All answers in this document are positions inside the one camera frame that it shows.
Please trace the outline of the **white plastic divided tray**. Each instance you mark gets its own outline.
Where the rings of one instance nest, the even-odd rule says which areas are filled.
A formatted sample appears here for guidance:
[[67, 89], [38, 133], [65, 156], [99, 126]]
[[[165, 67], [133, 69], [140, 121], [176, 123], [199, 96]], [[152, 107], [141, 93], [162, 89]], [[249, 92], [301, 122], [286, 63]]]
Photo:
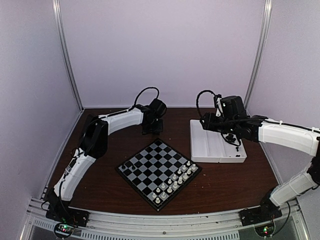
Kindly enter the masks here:
[[243, 145], [236, 147], [224, 141], [217, 133], [204, 130], [200, 121], [189, 122], [190, 158], [197, 163], [243, 163], [247, 153]]

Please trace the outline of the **black white chessboard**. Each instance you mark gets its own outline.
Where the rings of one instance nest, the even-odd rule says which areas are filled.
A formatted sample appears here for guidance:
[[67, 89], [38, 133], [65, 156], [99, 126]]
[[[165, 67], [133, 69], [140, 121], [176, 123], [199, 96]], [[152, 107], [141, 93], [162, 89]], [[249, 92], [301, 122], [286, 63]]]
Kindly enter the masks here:
[[186, 183], [184, 183], [183, 186], [173, 194], [173, 196], [170, 196], [168, 200], [160, 206], [156, 206], [148, 198], [148, 195], [156, 187], [153, 181], [160, 183], [161, 177], [165, 179], [165, 174], [169, 176], [182, 164], [186, 163], [186, 161], [196, 164], [172, 146], [157, 138], [133, 156], [119, 164], [115, 170], [130, 185], [130, 187], [133, 188], [133, 190], [135, 190], [149, 205], [151, 205], [153, 209], [159, 212], [192, 180], [194, 180], [194, 178], [202, 171], [202, 167], [196, 164], [199, 167], [199, 171], [195, 176], [188, 179]]

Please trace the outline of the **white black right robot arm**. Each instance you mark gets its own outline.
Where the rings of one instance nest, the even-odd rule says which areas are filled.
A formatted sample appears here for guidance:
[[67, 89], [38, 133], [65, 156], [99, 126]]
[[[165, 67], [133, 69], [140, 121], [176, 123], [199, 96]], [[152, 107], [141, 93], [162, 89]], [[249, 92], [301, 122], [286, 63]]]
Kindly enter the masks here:
[[276, 207], [320, 186], [320, 130], [274, 120], [267, 116], [247, 114], [240, 96], [213, 97], [215, 112], [199, 113], [204, 130], [236, 140], [275, 145], [311, 157], [302, 170], [276, 186], [256, 210], [259, 220], [268, 220]]

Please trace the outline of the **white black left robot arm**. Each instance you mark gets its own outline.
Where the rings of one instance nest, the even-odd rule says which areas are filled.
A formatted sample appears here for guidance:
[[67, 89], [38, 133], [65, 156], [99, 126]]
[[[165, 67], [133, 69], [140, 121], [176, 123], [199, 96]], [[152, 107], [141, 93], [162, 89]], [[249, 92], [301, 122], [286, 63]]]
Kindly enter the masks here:
[[142, 126], [143, 135], [158, 134], [163, 131], [162, 117], [166, 111], [166, 104], [155, 98], [149, 105], [136, 104], [110, 114], [88, 115], [70, 163], [47, 193], [46, 201], [53, 215], [61, 222], [72, 218], [67, 204], [90, 166], [107, 152], [109, 135], [131, 126]]

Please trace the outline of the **pile of black chess pieces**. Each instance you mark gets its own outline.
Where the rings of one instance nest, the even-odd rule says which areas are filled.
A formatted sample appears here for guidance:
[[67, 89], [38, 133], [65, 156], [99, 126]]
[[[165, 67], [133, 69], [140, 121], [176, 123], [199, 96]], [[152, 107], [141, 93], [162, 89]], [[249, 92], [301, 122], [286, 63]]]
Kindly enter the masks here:
[[226, 142], [226, 153], [229, 155], [233, 154], [235, 157], [240, 157], [240, 147], [242, 145], [240, 139], [231, 133], [222, 134], [222, 138]]

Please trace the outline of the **white chess piece row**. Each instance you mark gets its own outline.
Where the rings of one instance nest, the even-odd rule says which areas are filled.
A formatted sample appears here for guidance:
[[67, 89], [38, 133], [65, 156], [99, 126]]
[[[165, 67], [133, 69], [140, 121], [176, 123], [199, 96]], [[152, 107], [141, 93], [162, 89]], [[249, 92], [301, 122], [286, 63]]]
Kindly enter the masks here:
[[199, 170], [200, 168], [198, 165], [187, 160], [186, 163], [183, 163], [169, 176], [165, 174], [165, 179], [161, 177], [160, 183], [156, 183], [154, 180], [153, 183], [155, 184], [155, 188], [152, 189], [150, 185], [148, 186], [148, 188], [151, 190], [148, 198], [156, 206], [160, 206], [167, 201], [169, 197], [173, 196], [174, 193], [181, 189], [187, 180], [195, 177]]

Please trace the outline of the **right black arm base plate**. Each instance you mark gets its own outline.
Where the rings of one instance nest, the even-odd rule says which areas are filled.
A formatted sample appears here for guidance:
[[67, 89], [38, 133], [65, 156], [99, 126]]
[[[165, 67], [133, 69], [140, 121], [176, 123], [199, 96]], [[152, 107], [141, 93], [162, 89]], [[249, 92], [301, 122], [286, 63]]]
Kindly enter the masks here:
[[283, 215], [280, 207], [275, 206], [268, 198], [263, 199], [260, 206], [245, 208], [238, 214], [243, 227], [271, 221]]

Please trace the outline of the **front aluminium rail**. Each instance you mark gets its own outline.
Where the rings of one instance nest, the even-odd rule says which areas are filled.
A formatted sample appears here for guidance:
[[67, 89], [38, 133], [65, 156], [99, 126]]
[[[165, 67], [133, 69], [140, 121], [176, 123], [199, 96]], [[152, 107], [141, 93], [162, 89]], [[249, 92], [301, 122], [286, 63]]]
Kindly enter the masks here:
[[[46, 218], [42, 199], [31, 198], [26, 210], [24, 225], [18, 240], [58, 240], [54, 234], [56, 221]], [[86, 210], [89, 212], [86, 227], [75, 229], [67, 240], [311, 240], [300, 205], [290, 201], [289, 208], [281, 206], [283, 216], [274, 220], [272, 237], [261, 237], [256, 230], [260, 225], [243, 226], [239, 211], [182, 215], [135, 215]]]

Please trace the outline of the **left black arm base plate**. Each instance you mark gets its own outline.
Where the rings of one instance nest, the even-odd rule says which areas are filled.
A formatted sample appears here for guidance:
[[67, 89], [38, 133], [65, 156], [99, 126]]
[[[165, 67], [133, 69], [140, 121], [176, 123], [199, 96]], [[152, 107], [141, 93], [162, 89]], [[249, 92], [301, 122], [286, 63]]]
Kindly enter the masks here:
[[50, 202], [45, 217], [75, 227], [86, 227], [90, 213], [86, 210], [70, 208], [69, 205], [69, 201]]

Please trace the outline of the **right aluminium frame post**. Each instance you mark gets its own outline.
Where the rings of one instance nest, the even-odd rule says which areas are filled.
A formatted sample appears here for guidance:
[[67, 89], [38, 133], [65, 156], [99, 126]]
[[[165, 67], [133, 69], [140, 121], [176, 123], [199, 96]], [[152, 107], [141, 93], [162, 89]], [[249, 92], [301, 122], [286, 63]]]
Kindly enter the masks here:
[[247, 91], [244, 98], [245, 109], [248, 109], [249, 107], [250, 100], [255, 88], [255, 84], [258, 79], [259, 70], [261, 67], [262, 59], [263, 59], [263, 52], [267, 43], [268, 34], [270, 30], [272, 9], [273, 9], [273, 1], [265, 0], [256, 54], [255, 54], [253, 67], [252, 67], [252, 71], [249, 79], [249, 84], [248, 84]]

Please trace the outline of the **aluminium frame post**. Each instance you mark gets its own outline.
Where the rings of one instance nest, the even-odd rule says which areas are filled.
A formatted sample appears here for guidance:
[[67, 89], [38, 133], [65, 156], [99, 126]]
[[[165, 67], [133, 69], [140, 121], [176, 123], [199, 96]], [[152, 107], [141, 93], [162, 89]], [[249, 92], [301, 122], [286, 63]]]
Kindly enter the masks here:
[[255, 54], [253, 67], [252, 67], [252, 71], [249, 79], [249, 84], [248, 84], [247, 91], [244, 98], [245, 109], [248, 109], [249, 107], [250, 100], [255, 88], [255, 84], [258, 79], [259, 70], [261, 67], [262, 59], [263, 59], [263, 52], [267, 43], [268, 34], [270, 30], [272, 9], [273, 9], [273, 1], [265, 0], [256, 54]]
[[64, 30], [64, 24], [63, 24], [63, 18], [62, 18], [62, 13], [61, 13], [61, 1], [60, 0], [53, 0], [52, 1], [52, 6], [53, 6], [53, 14], [57, 26], [57, 31], [59, 35], [59, 41], [60, 41], [60, 46], [61, 46], [61, 51], [62, 51], [62, 56], [63, 56], [63, 62], [64, 66], [66, 69], [68, 81], [71, 86], [71, 91], [73, 94], [73, 97], [76, 101], [77, 107], [79, 111], [83, 111], [84, 107], [81, 101], [81, 97], [79, 94], [79, 90], [76, 84], [74, 72], [72, 69], [72, 63], [68, 51], [68, 46], [67, 46], [67, 40], [65, 36], [65, 30]]

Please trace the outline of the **left aluminium frame post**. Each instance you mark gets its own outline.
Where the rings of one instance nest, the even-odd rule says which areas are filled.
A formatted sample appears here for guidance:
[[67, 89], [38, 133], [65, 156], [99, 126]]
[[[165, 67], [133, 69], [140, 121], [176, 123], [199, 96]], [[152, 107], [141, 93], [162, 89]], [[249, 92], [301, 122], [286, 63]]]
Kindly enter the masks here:
[[76, 101], [77, 107], [79, 111], [83, 111], [84, 107], [81, 101], [81, 97], [79, 94], [79, 90], [76, 84], [74, 72], [72, 69], [72, 63], [68, 51], [68, 46], [67, 46], [67, 40], [65, 36], [65, 30], [64, 30], [64, 24], [63, 24], [63, 18], [62, 18], [62, 13], [61, 13], [61, 1], [60, 0], [53, 0], [52, 1], [52, 6], [53, 6], [53, 14], [57, 26], [57, 31], [59, 35], [59, 41], [60, 41], [60, 46], [61, 46], [61, 51], [62, 51], [62, 56], [63, 56], [63, 62], [64, 66], [66, 69], [68, 81], [71, 86], [71, 91], [73, 94], [73, 97]]

